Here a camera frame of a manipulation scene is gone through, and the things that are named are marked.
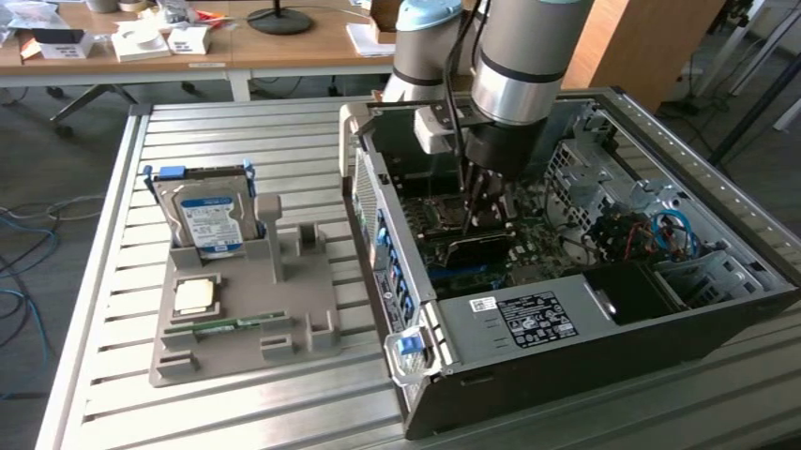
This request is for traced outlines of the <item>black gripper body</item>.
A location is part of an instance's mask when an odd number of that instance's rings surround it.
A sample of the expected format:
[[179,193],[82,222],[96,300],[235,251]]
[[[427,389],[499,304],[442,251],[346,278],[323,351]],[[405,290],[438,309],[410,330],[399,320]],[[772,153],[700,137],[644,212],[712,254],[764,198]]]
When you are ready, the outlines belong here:
[[471,127],[467,134],[467,159],[482,169],[516,181],[528,168],[548,121],[544,118],[526,126],[487,123]]

